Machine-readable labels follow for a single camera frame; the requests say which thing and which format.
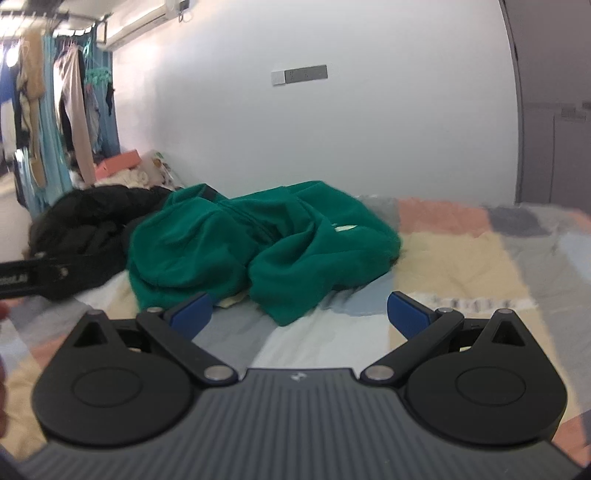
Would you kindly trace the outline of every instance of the green hoodie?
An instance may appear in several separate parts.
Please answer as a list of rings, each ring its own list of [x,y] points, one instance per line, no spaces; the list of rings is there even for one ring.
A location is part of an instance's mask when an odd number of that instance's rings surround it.
[[[330,291],[385,274],[400,239],[361,202],[321,181],[227,199],[180,190],[140,223],[129,280],[140,308],[170,308],[206,291],[215,301],[249,289],[279,325]]]

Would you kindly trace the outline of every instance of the hanging clothes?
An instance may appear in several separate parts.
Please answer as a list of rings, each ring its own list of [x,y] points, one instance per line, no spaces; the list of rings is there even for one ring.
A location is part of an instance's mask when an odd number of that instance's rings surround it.
[[[86,85],[86,123],[88,124],[88,134],[90,135],[90,144],[93,153],[98,153],[99,133],[100,133],[100,112],[99,102],[96,99],[92,85]]]
[[[0,64],[0,131],[2,132],[2,144],[4,156],[11,158],[17,150],[17,134],[14,124],[15,90],[12,76],[6,65],[6,52],[2,53]]]
[[[60,135],[57,131],[55,102],[53,93],[53,57],[55,40],[52,37],[43,37],[43,54],[46,61],[43,63],[43,81],[47,88],[47,94],[40,101],[41,115],[41,154],[47,176],[45,188],[45,200],[53,205],[59,198],[72,189],[70,172],[61,146]]]
[[[72,144],[80,174],[87,185],[92,185],[96,181],[95,164],[86,123],[78,52],[77,47],[70,47],[64,56],[56,61],[55,68],[63,81],[60,96],[63,97],[64,110],[72,128]]]
[[[10,77],[14,92],[14,128],[17,136],[17,148],[25,148],[29,144],[29,132],[22,127],[22,106],[19,99],[19,91],[17,88],[18,74],[21,71],[21,66],[17,62],[16,65],[10,67]]]
[[[49,207],[45,200],[45,192],[37,186],[33,179],[33,170],[31,168],[28,149],[22,148],[17,150],[15,158],[15,175],[17,172],[20,175],[22,196],[25,199],[31,218],[35,219]]]
[[[39,98],[45,94],[43,82],[43,44],[40,30],[28,30],[23,35],[23,45],[19,49],[21,71],[17,78],[23,121],[30,134],[30,159],[33,179],[38,187],[46,185],[41,143],[39,139]]]
[[[82,51],[80,49],[78,49],[78,67],[80,69],[80,78],[84,79],[86,76],[86,66],[84,63],[84,55],[82,54]],[[66,144],[66,151],[68,152],[74,152],[74,142],[72,141],[72,125],[70,124],[70,120],[68,118],[68,115],[66,113],[66,105],[64,103],[64,97],[61,94],[61,91],[63,90],[63,80],[61,79],[61,73],[59,71],[59,69],[57,69],[57,74],[54,74],[54,83],[55,83],[55,92],[54,92],[54,97],[56,99],[56,110],[57,112],[59,112],[59,116],[57,118],[58,120],[58,125],[61,128],[61,132],[63,134],[63,138],[64,138],[64,143]],[[82,95],[82,98],[84,100],[84,107],[86,110],[86,95]]]
[[[96,27],[90,33],[92,48],[90,49],[91,63],[94,68],[103,67],[113,71],[113,53],[101,50],[96,45]],[[116,109],[113,102],[113,83],[101,82],[94,86],[98,100],[100,122],[100,147],[106,158],[114,157],[121,153],[119,134],[117,132]]]
[[[21,181],[21,175],[18,169],[18,163],[15,160],[13,162],[13,167],[12,167],[12,176],[14,178],[14,192],[17,195],[17,202],[27,208],[27,201],[25,200],[25,194],[24,191],[22,189],[22,181]]]
[[[0,179],[9,172],[8,162],[4,157],[4,151],[0,153]]]

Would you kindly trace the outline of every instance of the blue gripper pad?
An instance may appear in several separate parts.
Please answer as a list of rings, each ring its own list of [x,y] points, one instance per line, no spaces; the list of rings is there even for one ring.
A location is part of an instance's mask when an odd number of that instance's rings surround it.
[[[399,291],[388,297],[388,319],[407,340],[422,332],[435,320],[435,312]]]
[[[212,313],[212,298],[208,294],[200,292],[180,305],[167,310],[164,313],[164,320],[173,330],[191,341],[209,323]]]

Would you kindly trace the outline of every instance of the ribbed gray surface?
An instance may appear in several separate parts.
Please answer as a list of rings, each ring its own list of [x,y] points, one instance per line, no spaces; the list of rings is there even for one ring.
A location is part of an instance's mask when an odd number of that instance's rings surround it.
[[[52,443],[22,470],[38,480],[564,480],[579,469],[547,443],[483,452],[444,442],[393,391],[338,369],[250,370],[158,439],[101,452]]]

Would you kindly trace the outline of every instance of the logo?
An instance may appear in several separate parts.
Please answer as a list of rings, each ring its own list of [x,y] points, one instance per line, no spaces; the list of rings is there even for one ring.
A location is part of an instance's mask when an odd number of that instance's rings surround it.
[[[290,375],[291,379],[295,382],[299,382],[300,380],[303,380],[305,378],[308,377],[308,375],[306,375],[304,372],[298,372],[294,375]]]
[[[341,225],[341,226],[336,226],[335,227],[335,231],[337,231],[337,232],[346,232],[347,230],[352,230],[356,226],[357,225]]]
[[[10,277],[0,277],[0,285],[18,285],[19,283],[27,283],[29,275],[21,273],[20,275],[12,275]]]

